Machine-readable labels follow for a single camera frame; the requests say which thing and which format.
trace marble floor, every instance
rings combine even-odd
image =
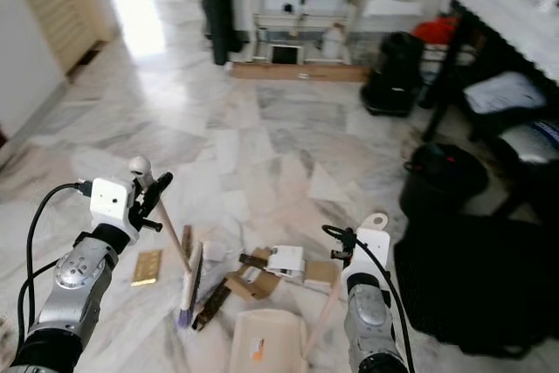
[[[193,224],[204,238],[228,245],[228,260],[215,267],[216,275],[231,269],[241,250],[262,245],[302,245],[309,259],[326,260],[336,244],[320,226],[358,226],[373,211],[390,216],[393,242],[401,238],[402,164],[419,144],[430,113],[417,109],[406,120],[373,118],[359,104],[357,84],[232,79],[211,62],[198,3],[115,0],[122,37],[84,69],[0,172],[0,368],[16,345],[25,233],[39,201],[53,186],[78,178],[130,179],[128,159],[138,154],[151,159],[156,174],[175,175],[163,198],[174,224]],[[456,142],[491,165],[483,149],[465,141],[465,131],[453,115],[440,140]],[[495,178],[472,210],[488,213],[502,197]],[[85,198],[72,192],[56,196],[39,224],[35,266],[67,252],[89,223]],[[326,300],[325,294],[282,281],[267,300],[230,297],[201,333],[178,329],[182,280],[168,249],[157,283],[129,285],[138,252],[166,245],[164,235],[146,231],[121,255],[76,371],[225,372],[239,311],[283,308],[311,328]],[[51,282],[48,274],[37,281],[39,306]],[[344,316],[340,302],[310,356],[309,371],[349,372]],[[397,339],[401,348],[398,332]],[[415,331],[411,339],[418,372],[559,370],[556,342],[511,362],[464,356]]]

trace gold card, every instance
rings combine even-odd
[[[153,284],[157,281],[159,277],[159,268],[161,267],[162,252],[162,249],[158,249],[156,251],[141,252],[138,254],[131,286]]]

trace desk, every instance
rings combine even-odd
[[[461,14],[459,25],[449,45],[445,62],[438,77],[425,96],[424,107],[436,106],[423,140],[429,142],[436,134],[451,103],[456,104],[473,123],[471,140],[482,138],[503,164],[506,172],[517,182],[518,188],[499,215],[506,215],[522,201],[533,202],[532,197],[549,200],[555,194],[534,192],[534,171],[521,164],[497,138],[503,129],[524,121],[557,118],[559,113],[559,14],[541,14],[535,6],[537,0],[453,0]],[[486,37],[485,46],[470,68],[458,69],[454,65],[460,47],[474,32]],[[527,75],[546,94],[549,105],[544,109],[513,109],[499,116],[475,114],[467,105],[463,89],[473,83],[495,76],[505,70]],[[537,203],[532,207],[546,213],[549,207]]]
[[[264,10],[263,0],[243,0],[242,11],[248,24],[249,44],[243,55],[231,64],[231,74],[243,79],[310,79],[326,81],[367,80],[370,69],[366,66],[352,66],[351,55],[347,47],[349,34],[352,32],[362,0],[344,0],[348,11],[342,15],[309,14],[304,1],[300,1],[300,10],[296,14],[281,11]],[[275,65],[268,63],[267,45],[259,39],[258,28],[265,27],[272,31],[289,32],[323,32],[333,24],[345,27],[345,39],[340,58],[326,59],[321,56],[314,42],[304,37],[294,36],[286,44],[303,45],[305,58],[298,65]]]

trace black bag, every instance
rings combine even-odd
[[[522,357],[558,336],[556,235],[475,216],[410,222],[395,247],[411,325],[467,354]]]

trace black bin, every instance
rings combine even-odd
[[[454,145],[421,146],[404,167],[409,174],[400,208],[408,218],[455,212],[489,182],[481,162]]]

